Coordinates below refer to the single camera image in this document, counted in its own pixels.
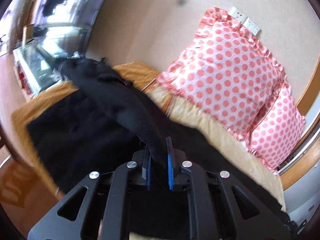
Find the wall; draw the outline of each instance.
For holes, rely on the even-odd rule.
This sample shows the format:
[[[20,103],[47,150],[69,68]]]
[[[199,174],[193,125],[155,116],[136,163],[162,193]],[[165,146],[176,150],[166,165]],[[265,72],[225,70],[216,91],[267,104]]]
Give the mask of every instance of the wall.
[[[105,0],[87,56],[109,57],[113,65],[142,60],[164,70],[188,46],[204,11],[215,6],[236,6],[262,29],[261,42],[285,67],[298,99],[320,51],[320,22],[307,0]]]

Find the pink polka dot pillow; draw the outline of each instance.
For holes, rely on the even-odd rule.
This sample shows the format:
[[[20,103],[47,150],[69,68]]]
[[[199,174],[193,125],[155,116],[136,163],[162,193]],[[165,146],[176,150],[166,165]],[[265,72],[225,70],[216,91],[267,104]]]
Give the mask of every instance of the pink polka dot pillow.
[[[268,106],[261,109],[251,137],[246,141],[249,151],[273,171],[291,153],[306,123],[294,105],[289,84],[282,84],[279,96],[275,98],[271,99],[273,105],[270,110]]]
[[[241,139],[282,82],[281,71],[270,51],[239,21],[213,8],[206,11],[191,45],[157,82]]]

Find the black fabric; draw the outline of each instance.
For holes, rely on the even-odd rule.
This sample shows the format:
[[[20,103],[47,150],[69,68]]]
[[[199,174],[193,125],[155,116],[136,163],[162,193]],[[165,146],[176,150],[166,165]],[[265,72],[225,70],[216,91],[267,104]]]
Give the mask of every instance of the black fabric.
[[[167,175],[165,138],[171,136],[173,147],[183,150],[189,160],[207,171],[229,171],[283,222],[288,220],[277,200],[228,162],[201,132],[170,121],[144,93],[111,67],[87,59],[68,60],[60,67],[61,73],[79,90],[43,112],[28,125],[28,130],[44,166],[64,192],[93,170],[112,171],[131,160],[133,153],[145,144],[161,183]],[[137,223],[132,225],[133,231],[142,235],[161,232],[155,222],[158,219],[167,229],[150,236],[185,239],[188,216],[182,211],[188,207],[171,199],[164,189],[134,206],[137,211],[144,211],[138,217],[153,221],[149,226],[154,227]]]

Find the electrical outlet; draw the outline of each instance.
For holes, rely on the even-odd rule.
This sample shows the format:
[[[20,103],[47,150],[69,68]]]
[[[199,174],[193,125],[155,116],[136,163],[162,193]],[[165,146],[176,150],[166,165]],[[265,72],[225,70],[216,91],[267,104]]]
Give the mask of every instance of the electrical outlet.
[[[231,15],[234,19],[237,19],[241,22],[241,24],[244,24],[245,20],[247,19],[247,16],[240,10],[238,10],[236,7],[232,7],[232,9],[229,12],[229,15]]]
[[[250,18],[246,19],[243,26],[246,27],[254,36],[257,36],[260,31],[260,28]]]

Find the black metal bracket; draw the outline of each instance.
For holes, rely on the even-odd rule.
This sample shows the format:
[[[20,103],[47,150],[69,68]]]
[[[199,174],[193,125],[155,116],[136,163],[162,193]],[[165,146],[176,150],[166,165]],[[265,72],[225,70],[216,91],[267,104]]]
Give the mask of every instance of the black metal bracket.
[[[170,138],[167,149],[172,193],[188,194],[189,239],[291,239],[288,227],[232,174],[204,171],[174,149]],[[147,148],[114,172],[91,172],[31,229],[28,240],[97,239],[99,228],[101,240],[128,239],[128,196],[148,191],[150,177]]]

